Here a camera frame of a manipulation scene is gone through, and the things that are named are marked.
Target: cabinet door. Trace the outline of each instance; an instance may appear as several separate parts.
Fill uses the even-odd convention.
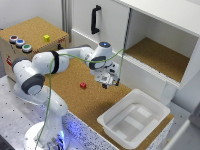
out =
[[[91,33],[91,14],[96,5],[96,28],[99,33]],[[74,0],[73,29],[97,43],[109,42],[115,51],[124,48],[129,8],[113,0]]]

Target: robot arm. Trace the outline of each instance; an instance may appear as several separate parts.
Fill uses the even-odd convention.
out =
[[[88,61],[103,61],[112,56],[112,48],[109,43],[99,43],[96,50],[92,50],[88,46],[62,49],[57,52],[43,52],[36,54],[32,62],[26,58],[18,58],[13,62],[13,71],[17,77],[17,82],[21,85],[21,89],[27,95],[35,95],[39,93],[43,87],[43,75],[50,72],[50,63],[53,57],[55,60],[52,64],[52,73],[65,71],[69,66],[71,56],[60,54],[69,54],[80,57]],[[104,88],[114,84],[118,80],[119,65],[111,60],[92,63],[85,62],[90,68],[90,73],[95,75],[95,80],[102,83]]]

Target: cork surface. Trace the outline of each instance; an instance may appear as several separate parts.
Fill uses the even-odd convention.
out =
[[[48,75],[45,78],[45,85],[49,86]],[[87,84],[86,89],[80,88],[81,82]],[[94,80],[94,76],[90,75],[90,69],[82,61],[75,58],[70,59],[66,71],[52,75],[52,89],[65,100],[72,113],[120,150],[123,149],[104,133],[97,118],[131,92],[131,89],[122,84],[118,87],[111,86],[108,89],[103,89],[101,84]],[[146,149],[172,119],[172,115],[166,117],[137,150]]]
[[[26,44],[30,44],[33,51],[38,50],[58,39],[68,36],[68,34],[40,17],[21,22],[0,31],[0,37],[9,42],[12,35],[17,35],[19,39],[24,39]],[[50,36],[50,42],[44,41],[44,35]]]
[[[149,38],[135,44],[126,53],[178,82],[181,82],[190,60]]]

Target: white plastic bin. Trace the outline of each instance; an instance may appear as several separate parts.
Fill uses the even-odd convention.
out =
[[[122,147],[135,149],[169,113],[169,108],[134,89],[97,121],[105,133]]]

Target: yellow object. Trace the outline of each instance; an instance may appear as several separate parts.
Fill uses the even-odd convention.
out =
[[[44,41],[45,42],[49,42],[50,41],[50,36],[49,35],[45,35],[44,36]]]

